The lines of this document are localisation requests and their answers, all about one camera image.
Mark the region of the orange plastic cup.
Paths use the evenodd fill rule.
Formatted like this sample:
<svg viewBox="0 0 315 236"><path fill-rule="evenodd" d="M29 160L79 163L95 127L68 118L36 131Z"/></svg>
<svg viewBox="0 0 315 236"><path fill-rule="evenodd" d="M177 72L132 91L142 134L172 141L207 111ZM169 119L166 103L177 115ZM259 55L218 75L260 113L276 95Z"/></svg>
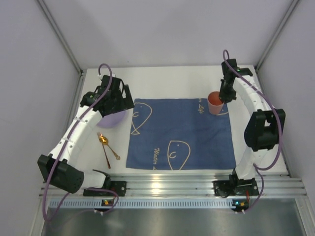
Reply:
<svg viewBox="0 0 315 236"><path fill-rule="evenodd" d="M211 92L207 98L209 113L213 115L218 115L224 105L224 103L219 98L219 94L219 91L214 91Z"/></svg>

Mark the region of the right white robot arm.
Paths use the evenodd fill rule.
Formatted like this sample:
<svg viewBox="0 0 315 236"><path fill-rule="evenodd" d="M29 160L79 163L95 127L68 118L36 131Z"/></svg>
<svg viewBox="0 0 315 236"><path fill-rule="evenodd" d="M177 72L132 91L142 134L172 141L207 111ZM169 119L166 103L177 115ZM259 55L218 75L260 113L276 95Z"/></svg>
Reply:
<svg viewBox="0 0 315 236"><path fill-rule="evenodd" d="M243 157L228 180L214 183L215 195L223 198L257 196L255 174L260 171L258 165L269 150L280 145L286 114L266 101L248 68L239 68L235 59L225 59L221 66L220 101L227 104L240 97L251 117L244 131L247 147Z"/></svg>

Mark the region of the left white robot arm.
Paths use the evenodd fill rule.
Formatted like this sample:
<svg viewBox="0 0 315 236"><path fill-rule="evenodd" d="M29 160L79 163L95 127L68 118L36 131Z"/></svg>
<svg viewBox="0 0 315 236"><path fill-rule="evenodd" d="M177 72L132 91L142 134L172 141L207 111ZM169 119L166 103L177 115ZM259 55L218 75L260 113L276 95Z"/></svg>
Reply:
<svg viewBox="0 0 315 236"><path fill-rule="evenodd" d="M71 194L82 188L109 189L111 180L106 172L76 169L78 157L102 118L132 108L129 86L120 78L104 75L94 91L83 95L74 120L55 148L39 157L37 164L44 181Z"/></svg>

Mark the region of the blue embroidered cloth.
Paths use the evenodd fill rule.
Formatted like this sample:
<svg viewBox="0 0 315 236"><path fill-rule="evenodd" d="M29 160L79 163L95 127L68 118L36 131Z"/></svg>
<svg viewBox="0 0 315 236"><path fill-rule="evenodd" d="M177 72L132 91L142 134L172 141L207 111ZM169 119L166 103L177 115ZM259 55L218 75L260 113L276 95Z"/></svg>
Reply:
<svg viewBox="0 0 315 236"><path fill-rule="evenodd" d="M236 167L228 107L218 115L205 98L136 99L126 167L230 170Z"/></svg>

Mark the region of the purple plastic plate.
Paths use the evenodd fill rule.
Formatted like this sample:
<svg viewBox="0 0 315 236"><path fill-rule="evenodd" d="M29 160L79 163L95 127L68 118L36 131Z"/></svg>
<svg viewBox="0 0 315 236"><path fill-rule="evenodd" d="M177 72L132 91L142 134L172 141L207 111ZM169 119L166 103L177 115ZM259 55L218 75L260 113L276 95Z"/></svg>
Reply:
<svg viewBox="0 0 315 236"><path fill-rule="evenodd" d="M101 119L101 121L97 124L98 127L101 128L112 128L120 124L125 116L127 111L122 111L114 114L110 114Z"/></svg>

